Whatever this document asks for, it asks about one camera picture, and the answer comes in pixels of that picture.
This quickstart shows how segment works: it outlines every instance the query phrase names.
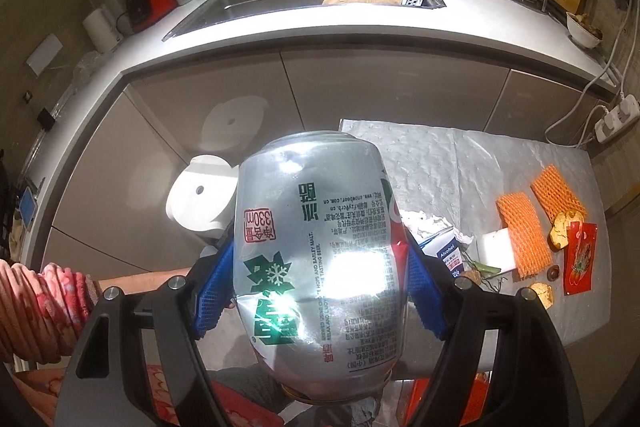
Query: orange foam net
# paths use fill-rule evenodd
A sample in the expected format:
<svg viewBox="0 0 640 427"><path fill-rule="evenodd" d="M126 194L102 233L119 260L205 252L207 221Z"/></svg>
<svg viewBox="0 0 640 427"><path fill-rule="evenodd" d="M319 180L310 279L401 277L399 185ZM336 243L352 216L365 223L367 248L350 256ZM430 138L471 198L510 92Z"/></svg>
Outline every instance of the orange foam net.
<svg viewBox="0 0 640 427"><path fill-rule="evenodd" d="M587 218L587 209L566 184L555 165L549 165L531 184L531 190L538 198L550 222L556 220L560 212L577 210Z"/></svg>
<svg viewBox="0 0 640 427"><path fill-rule="evenodd" d="M500 196L496 204L509 229L516 268L521 278L539 273L551 264L551 251L535 208L524 192Z"/></svg>

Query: white cable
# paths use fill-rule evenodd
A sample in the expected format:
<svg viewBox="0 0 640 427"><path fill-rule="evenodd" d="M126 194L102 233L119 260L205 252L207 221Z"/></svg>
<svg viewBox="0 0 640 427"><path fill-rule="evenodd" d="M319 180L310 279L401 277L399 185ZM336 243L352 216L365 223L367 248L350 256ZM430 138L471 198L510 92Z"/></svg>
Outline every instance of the white cable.
<svg viewBox="0 0 640 427"><path fill-rule="evenodd" d="M626 72L629 69L629 65L631 64L631 58L634 56L634 52L636 50L636 42L638 42L638 21L639 20L640 20L640 0L638 0L636 4L636 28L634 29L634 41L633 41L633 44L631 44L631 51L629 52L629 56L626 58L625 69L624 71L622 71L622 77L620 78L620 100L625 99Z"/></svg>
<svg viewBox="0 0 640 427"><path fill-rule="evenodd" d="M626 23L629 20L629 16L631 15L632 9L633 9L633 0L629 0L628 7L627 7L627 10L626 10L626 14L625 14L625 18L622 21L622 24L620 25L620 28L618 29L618 34L616 35L616 40L613 41L613 48L611 50L611 55L609 57L609 60L607 61L607 64L605 64L604 68L602 69L602 71L600 71L600 73L597 76L594 76L593 79L586 86L584 86L584 89L580 93L580 96L578 97L577 102L575 102L574 107L572 107L571 110L566 115L564 115L560 120L558 120L556 123L551 124L549 127L547 127L545 129L545 140L546 140L547 143L550 143L552 145L558 145L560 147L571 147L571 148L574 148L574 149L579 146L580 142L578 142L578 144L576 144L576 145L562 145L562 144L559 144L559 143L552 142L551 140L549 140L549 137L548 137L549 131L551 131L553 128L557 127L558 125L560 125L564 120L569 118L575 112L575 110L580 105L580 102L582 102L582 99L584 98L584 95L587 93L587 91L590 89L590 87L593 86L593 84L595 84L598 80L600 80L604 76L604 74L607 72L607 70L609 70L609 67L613 63L613 58L616 55L616 49L618 48L618 42L620 41L620 35L622 35L622 30L624 30L624 28L626 26Z"/></svg>
<svg viewBox="0 0 640 427"><path fill-rule="evenodd" d="M613 76L613 79L618 83L618 89L620 89L620 83L622 81L622 73L620 73L620 70L616 67L615 64L610 65L609 76Z"/></svg>
<svg viewBox="0 0 640 427"><path fill-rule="evenodd" d="M591 138L588 139L586 142L582 141L582 140L584 140L584 135L587 133L587 128L589 126L589 122L591 120L591 117L593 116L593 113L595 113L596 109L602 109L605 114L609 114L609 109L607 109L601 103L599 103L597 105L594 105L593 109L591 109L591 111L589 112L589 116L587 117L587 120L584 122L584 128L582 129L582 134L580 135L580 139L578 140L578 143L576 145L573 145L573 146L570 145L568 147L578 148L578 147L581 147L583 145L588 144L591 140L593 140L593 136L591 136Z"/></svg>

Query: gray table cover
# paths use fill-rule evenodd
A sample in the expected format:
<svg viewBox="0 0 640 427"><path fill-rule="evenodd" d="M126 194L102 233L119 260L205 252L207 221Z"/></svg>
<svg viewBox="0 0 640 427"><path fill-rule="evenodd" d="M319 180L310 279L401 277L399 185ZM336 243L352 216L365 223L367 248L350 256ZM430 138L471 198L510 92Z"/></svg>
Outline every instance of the gray table cover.
<svg viewBox="0 0 640 427"><path fill-rule="evenodd" d="M562 253L553 254L561 277L553 283L556 303L548 310L562 343L567 346L609 321L611 258L602 200L586 152L531 140L494 136L422 125L343 120L340 129L375 144L385 163L401 210L423 210L446 217L467 235L478 237L502 227L495 200L502 194L524 192L538 212L543 230L551 225L529 185L543 168L555 164L598 226L591 291L565 296L562 289ZM468 250L478 259L476 242ZM547 282L546 273L535 280ZM502 293L514 294L534 279L514 283ZM491 369L496 331L488 331L479 371ZM433 372L442 343L422 327L410 304L404 354L394 378L423 378Z"/></svg>

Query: snowflake logo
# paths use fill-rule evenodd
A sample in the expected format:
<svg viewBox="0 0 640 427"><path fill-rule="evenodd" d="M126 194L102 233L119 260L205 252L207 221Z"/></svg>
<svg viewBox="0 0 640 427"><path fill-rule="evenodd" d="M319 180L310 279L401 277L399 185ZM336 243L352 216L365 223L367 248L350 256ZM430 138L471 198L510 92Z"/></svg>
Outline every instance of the snowflake logo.
<svg viewBox="0 0 640 427"><path fill-rule="evenodd" d="M289 268L273 263L273 266L267 269L267 280L271 284L282 286L287 273L289 273Z"/></svg>
<svg viewBox="0 0 640 427"><path fill-rule="evenodd" d="M244 261L244 265L249 270L249 279L255 284L251 286L251 291L256 293L274 291L282 295L294 286L285 280L289 274L291 263L285 263L282 254L277 251L273 255L273 261L268 261L263 255Z"/></svg>

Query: white bowl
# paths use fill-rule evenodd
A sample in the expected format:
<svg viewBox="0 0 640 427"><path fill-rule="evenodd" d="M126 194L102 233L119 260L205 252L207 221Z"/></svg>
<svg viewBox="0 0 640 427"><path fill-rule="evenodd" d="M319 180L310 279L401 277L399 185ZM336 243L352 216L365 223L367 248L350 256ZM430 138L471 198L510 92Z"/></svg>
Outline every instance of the white bowl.
<svg viewBox="0 0 640 427"><path fill-rule="evenodd" d="M587 50L595 48L602 42L601 39L597 39L585 30L569 12L566 13L566 27L574 38L574 42Z"/></svg>

